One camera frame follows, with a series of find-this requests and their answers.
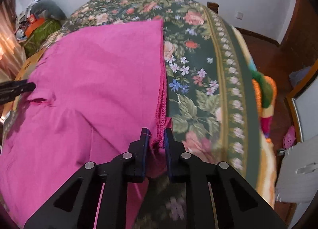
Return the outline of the grey white storage box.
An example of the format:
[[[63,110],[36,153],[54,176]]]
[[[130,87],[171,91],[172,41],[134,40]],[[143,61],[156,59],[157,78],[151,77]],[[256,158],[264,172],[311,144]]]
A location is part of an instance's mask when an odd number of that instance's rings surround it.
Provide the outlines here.
[[[317,136],[287,149],[275,186],[277,202],[311,202],[317,192]]]

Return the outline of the pink pants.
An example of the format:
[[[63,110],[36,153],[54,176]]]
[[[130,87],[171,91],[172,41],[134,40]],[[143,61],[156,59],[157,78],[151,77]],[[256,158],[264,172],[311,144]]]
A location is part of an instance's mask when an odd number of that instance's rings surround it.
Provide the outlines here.
[[[163,20],[85,27],[47,49],[29,76],[1,153],[1,194],[23,226],[82,165],[128,151],[150,130],[147,174],[164,171]]]

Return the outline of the pink slipper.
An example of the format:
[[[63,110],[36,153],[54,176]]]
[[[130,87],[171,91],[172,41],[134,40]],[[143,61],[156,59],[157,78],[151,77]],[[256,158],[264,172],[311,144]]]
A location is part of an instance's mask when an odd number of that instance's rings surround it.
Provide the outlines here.
[[[295,127],[290,126],[285,136],[283,137],[283,141],[282,141],[283,148],[288,149],[289,147],[292,147],[295,141],[296,141]]]

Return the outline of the wooden bed post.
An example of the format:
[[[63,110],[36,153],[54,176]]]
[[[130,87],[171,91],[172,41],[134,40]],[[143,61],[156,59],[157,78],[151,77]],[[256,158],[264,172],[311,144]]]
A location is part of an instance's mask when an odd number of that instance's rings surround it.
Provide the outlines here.
[[[216,14],[218,14],[219,11],[219,4],[215,3],[215,2],[207,2],[207,7],[212,10],[213,12],[215,12]]]

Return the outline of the colourful fleece blanket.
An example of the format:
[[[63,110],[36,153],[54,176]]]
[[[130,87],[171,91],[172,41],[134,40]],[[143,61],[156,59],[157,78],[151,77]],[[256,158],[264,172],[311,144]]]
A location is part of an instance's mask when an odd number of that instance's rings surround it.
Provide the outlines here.
[[[274,144],[270,139],[270,126],[274,115],[277,87],[274,79],[259,72],[248,46],[238,29],[231,27],[241,47],[243,56],[252,74],[255,101],[260,123],[260,164],[257,177],[257,192],[273,208],[275,205],[275,182],[277,178]]]

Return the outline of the grey plush toy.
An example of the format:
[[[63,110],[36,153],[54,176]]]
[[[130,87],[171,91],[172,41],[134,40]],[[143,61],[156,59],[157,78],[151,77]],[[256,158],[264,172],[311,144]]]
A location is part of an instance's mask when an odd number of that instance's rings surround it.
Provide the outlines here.
[[[52,18],[58,21],[67,19],[63,10],[52,0],[39,1],[31,7],[30,13],[45,19]]]

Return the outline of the orange red box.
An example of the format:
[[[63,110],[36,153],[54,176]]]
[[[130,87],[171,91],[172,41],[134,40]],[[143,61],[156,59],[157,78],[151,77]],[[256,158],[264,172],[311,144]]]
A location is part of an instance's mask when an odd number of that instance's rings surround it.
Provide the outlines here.
[[[45,18],[39,18],[39,19],[32,19],[29,23],[27,29],[25,30],[25,35],[28,38],[33,31],[35,31],[38,27],[40,27],[42,24],[45,23]]]

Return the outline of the wooden lap desk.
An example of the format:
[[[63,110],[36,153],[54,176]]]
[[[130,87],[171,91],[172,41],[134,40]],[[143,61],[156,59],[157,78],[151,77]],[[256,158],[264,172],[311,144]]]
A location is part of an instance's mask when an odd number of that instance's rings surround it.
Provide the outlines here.
[[[29,57],[23,64],[22,68],[18,72],[15,81],[26,80],[29,78],[30,74],[34,71],[38,61],[41,59],[42,55],[46,51],[46,48],[41,49],[31,57]]]

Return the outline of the white wall socket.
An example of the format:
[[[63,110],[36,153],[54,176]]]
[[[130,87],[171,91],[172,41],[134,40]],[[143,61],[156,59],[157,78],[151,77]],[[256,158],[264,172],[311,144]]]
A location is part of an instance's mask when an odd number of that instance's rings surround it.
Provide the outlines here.
[[[242,20],[244,14],[241,12],[236,12],[236,18]]]

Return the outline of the brown wooden door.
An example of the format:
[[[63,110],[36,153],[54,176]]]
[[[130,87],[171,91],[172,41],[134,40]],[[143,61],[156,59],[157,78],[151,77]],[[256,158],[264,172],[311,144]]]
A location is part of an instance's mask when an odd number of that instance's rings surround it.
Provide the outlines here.
[[[281,48],[301,65],[311,66],[316,62],[317,12],[309,0],[296,0]]]

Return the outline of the pink striped curtain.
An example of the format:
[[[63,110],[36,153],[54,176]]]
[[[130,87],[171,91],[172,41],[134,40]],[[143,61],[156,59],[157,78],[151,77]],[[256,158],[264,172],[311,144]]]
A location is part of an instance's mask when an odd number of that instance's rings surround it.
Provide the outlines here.
[[[26,61],[23,47],[15,37],[16,0],[4,0],[1,3],[1,82],[14,80]]]

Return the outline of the floral green bedspread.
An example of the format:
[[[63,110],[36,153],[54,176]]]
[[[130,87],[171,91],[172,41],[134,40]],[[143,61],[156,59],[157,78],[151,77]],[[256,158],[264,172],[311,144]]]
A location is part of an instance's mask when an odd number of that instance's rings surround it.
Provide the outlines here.
[[[260,132],[251,70],[233,28],[193,0],[90,0],[47,41],[43,57],[58,68],[53,53],[62,38],[85,27],[161,19],[167,74],[167,115],[185,149],[205,162],[227,161],[258,186]]]

